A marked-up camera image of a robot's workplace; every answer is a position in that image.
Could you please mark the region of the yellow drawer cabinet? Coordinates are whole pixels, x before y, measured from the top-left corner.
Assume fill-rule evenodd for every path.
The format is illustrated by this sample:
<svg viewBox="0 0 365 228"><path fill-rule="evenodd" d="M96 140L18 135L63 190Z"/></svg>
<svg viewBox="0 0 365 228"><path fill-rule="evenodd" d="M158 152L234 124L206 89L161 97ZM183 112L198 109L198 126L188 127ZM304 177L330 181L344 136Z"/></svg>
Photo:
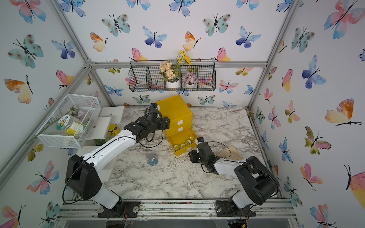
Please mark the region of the yellow drawer cabinet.
<svg viewBox="0 0 365 228"><path fill-rule="evenodd" d="M198 136L193 130L193 112L183 101L180 95L176 95L161 101L158 101L159 111L163 117L168 117L170 128L164 131L164 134L172 147L175 156L180 156L196 148L196 139ZM190 135L195 135L195 141L180 150L175 151L174 145L181 145L189 140Z"/></svg>

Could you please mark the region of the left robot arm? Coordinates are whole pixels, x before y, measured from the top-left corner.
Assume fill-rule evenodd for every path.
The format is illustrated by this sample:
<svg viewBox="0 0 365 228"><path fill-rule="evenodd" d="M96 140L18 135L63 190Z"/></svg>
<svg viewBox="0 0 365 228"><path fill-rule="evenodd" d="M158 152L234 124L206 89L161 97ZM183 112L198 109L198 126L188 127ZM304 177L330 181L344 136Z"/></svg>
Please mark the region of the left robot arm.
<svg viewBox="0 0 365 228"><path fill-rule="evenodd" d="M140 143L156 131L170 128L170 119L162 117L159 105L151 104L142 117L127 124L120 133L83 156L73 155L67 163L65 186L71 188L83 200L92 200L105 209L116 211L122 199L105 187L99 173L124 150Z"/></svg>

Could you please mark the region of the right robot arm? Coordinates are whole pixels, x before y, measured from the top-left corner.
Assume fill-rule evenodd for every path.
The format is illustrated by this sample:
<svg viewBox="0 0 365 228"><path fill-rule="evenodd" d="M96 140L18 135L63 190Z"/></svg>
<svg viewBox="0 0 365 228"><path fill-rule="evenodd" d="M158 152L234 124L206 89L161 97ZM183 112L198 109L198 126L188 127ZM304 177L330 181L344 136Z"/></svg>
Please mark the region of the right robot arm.
<svg viewBox="0 0 365 228"><path fill-rule="evenodd" d="M188 153L192 163L199 163L203 171L229 175L239 180L242 189L227 200L216 202L218 216L248 213L251 206L262 205L279 191L279 182L255 156L242 159L233 147L215 154L209 143L200 140L197 148Z"/></svg>

